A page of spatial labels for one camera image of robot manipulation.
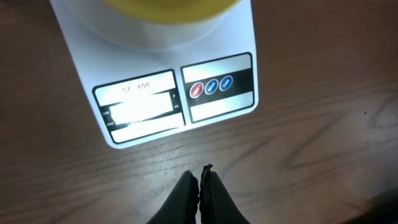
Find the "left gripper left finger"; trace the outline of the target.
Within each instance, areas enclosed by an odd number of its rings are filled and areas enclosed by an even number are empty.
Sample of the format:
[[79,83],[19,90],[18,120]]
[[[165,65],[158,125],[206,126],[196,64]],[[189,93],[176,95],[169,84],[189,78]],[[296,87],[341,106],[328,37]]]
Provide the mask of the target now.
[[196,224],[198,203],[198,180],[187,170],[147,224]]

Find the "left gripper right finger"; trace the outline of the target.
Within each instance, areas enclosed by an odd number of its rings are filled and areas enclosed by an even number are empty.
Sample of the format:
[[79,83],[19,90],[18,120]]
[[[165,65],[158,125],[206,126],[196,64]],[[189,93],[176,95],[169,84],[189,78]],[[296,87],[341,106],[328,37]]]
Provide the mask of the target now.
[[200,204],[202,224],[249,224],[239,211],[220,177],[211,171],[212,164],[203,167],[200,181]]

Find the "yellow bowl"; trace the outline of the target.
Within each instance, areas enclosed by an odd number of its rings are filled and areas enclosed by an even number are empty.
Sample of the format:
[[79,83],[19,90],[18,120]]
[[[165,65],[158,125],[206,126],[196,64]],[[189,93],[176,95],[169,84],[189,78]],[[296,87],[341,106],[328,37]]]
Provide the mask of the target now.
[[190,24],[218,17],[241,0],[104,0],[108,7],[156,24]]

